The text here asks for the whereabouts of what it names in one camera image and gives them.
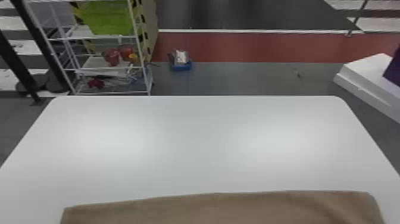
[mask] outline metal railing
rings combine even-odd
[[[369,1],[370,1],[370,0],[364,0],[364,2],[362,3],[361,8],[358,10],[357,16],[354,18],[353,26],[350,27],[350,29],[349,29],[349,31],[347,32],[346,36],[349,36],[349,37],[352,36],[352,33],[353,33],[353,31],[354,31],[354,27],[357,26],[357,22],[358,22],[358,20],[360,19],[360,17],[363,15],[363,12],[364,12],[364,10],[365,10],[365,7],[367,6],[367,4],[368,4]]]

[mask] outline red floor stripe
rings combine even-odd
[[[153,61],[178,48],[198,62],[345,63],[393,55],[399,43],[400,34],[160,33]]]

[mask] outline white table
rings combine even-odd
[[[336,97],[60,97],[0,169],[0,223],[76,204],[203,192],[368,191],[400,222],[400,178]]]

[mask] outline brown towel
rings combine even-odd
[[[62,224],[383,224],[353,191],[282,191],[150,198],[66,208]]]

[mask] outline gray floor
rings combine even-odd
[[[341,64],[195,63],[192,71],[154,68],[153,95],[336,95],[344,99],[400,172],[400,124],[332,83]],[[45,108],[0,98],[0,165]]]

